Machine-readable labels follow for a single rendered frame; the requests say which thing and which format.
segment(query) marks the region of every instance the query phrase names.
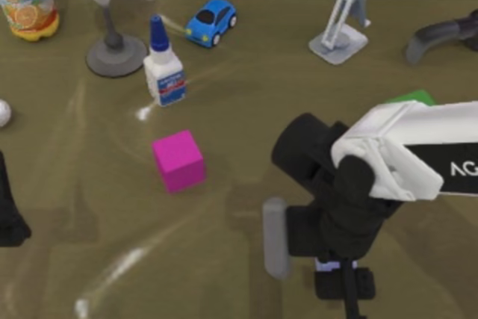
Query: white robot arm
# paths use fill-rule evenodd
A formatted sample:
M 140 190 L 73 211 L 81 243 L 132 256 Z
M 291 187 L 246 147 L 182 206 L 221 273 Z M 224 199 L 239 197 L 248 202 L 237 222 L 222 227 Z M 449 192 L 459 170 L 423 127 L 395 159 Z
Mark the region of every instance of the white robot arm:
M 332 160 L 364 159 L 376 176 L 372 197 L 410 202 L 478 196 L 477 149 L 478 102 L 410 101 L 372 108 L 334 143 Z

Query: toy car wheel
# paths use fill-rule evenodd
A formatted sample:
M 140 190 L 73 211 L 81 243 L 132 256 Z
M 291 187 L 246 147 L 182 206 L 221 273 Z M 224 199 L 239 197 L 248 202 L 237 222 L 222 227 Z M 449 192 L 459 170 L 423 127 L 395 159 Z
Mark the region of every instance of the toy car wheel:
M 212 38 L 212 46 L 216 46 L 217 44 L 219 44 L 220 41 L 221 41 L 221 35 L 219 33 L 217 33 Z
M 233 16 L 231 16 L 231 19 L 229 19 L 229 27 L 230 28 L 235 27 L 236 22 L 238 22 L 238 16 L 236 14 L 234 14 Z

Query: blue bottle cap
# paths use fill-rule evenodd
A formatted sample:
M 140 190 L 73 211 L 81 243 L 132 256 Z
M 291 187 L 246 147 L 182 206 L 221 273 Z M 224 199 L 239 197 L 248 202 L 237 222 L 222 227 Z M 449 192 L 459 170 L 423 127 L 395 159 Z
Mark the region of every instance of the blue bottle cap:
M 167 37 L 163 19 L 159 15 L 151 17 L 151 49 L 155 52 L 165 52 L 170 47 L 170 39 Z

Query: glue bottle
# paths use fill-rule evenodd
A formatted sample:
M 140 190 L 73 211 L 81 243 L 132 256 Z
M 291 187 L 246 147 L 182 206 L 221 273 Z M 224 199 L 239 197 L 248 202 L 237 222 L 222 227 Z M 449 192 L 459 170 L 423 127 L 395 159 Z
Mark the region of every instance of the glue bottle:
M 173 52 L 159 15 L 151 18 L 151 44 L 144 59 L 149 93 L 160 106 L 168 106 L 186 96 L 182 62 Z
M 59 25 L 53 0 L 0 0 L 11 31 L 16 36 L 37 41 L 52 36 Z

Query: car window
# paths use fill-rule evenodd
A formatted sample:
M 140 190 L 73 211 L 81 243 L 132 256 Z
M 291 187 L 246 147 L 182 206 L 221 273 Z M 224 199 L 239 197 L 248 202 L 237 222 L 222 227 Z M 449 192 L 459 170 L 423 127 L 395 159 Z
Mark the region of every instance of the car window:
M 216 25 L 219 24 L 219 22 L 224 19 L 224 16 L 228 13 L 228 11 L 231 9 L 231 7 L 225 7 L 222 9 L 219 14 L 217 14 L 217 19 L 216 19 Z
M 196 19 L 198 19 L 200 22 L 203 22 L 205 24 L 212 24 L 214 22 L 214 13 L 210 10 L 201 10 L 198 12 L 196 15 Z

